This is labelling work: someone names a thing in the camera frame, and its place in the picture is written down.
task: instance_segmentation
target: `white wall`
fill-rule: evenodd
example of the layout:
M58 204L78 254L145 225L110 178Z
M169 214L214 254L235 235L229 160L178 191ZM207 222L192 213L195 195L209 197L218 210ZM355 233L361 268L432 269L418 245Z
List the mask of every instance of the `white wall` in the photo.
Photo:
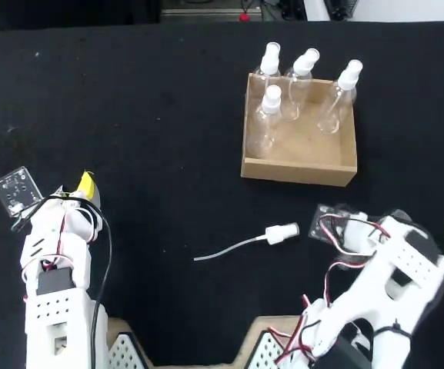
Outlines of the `white wall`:
M323 0L304 0L309 21L329 20ZM444 21L444 0L358 0L353 21Z

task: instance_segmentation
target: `white perforated bracket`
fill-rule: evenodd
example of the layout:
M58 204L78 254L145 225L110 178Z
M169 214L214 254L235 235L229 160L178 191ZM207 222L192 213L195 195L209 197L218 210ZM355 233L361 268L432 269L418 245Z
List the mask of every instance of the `white perforated bracket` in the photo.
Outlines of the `white perforated bracket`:
M25 311L25 332L28 334L34 327L65 323L72 314L83 315L88 301L88 295L81 288L29 298Z
M283 347L275 338L269 332L262 332L245 369L278 369L275 359L282 352Z
M108 351L109 369L148 369L133 340L129 334L117 336Z
M389 242L386 245L389 260L421 288L440 276L436 265L420 254L408 242Z

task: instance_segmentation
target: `clear plastic bottle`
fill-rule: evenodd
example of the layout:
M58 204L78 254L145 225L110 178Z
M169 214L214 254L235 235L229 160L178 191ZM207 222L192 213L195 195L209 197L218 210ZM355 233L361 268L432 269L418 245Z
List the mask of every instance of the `clear plastic bottle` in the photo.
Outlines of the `clear plastic bottle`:
M276 140L276 130L282 120L282 89L270 85L257 107L248 128L246 149L249 156L265 158Z
M351 60L346 69L333 82L316 116L319 129L325 134L336 133L342 122L350 115L356 99L355 86L359 81L362 63Z
M266 45L266 51L261 59L261 64L255 69L254 74L259 78L259 84L262 91L266 91L271 84L271 77L279 77L282 74L279 70L280 45L277 42L269 42Z
M304 55L299 56L285 73L285 77L289 79L288 89L283 97L283 117L285 119L294 121L303 110L312 84L311 70L318 60L319 52L315 48L310 48Z

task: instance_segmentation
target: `red object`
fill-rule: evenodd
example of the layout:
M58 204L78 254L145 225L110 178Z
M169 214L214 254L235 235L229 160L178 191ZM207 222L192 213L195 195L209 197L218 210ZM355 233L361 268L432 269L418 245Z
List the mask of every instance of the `red object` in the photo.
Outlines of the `red object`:
M249 22L251 18L247 13L240 13L239 22Z

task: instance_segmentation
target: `black fabric surface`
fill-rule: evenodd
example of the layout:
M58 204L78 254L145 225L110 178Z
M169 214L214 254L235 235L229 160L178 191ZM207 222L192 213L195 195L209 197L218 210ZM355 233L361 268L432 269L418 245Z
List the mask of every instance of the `black fabric surface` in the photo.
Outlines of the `black fabric surface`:
M359 173L347 188L239 177L247 73L269 40L281 43L285 67L317 47L317 78L363 61ZM444 252L444 23L0 33L0 176L20 165L44 194L95 173L115 242L105 307L156 364L230 362L254 318L298 314L301 293L321 295L335 252L303 234L193 257L271 224L297 221L306 233L320 202L401 208ZM0 205L0 368L23 368L24 235L10 225ZM92 245L92 297L106 246L104 235ZM332 296L353 276L334 272ZM406 367L444 367L444 299L417 330Z

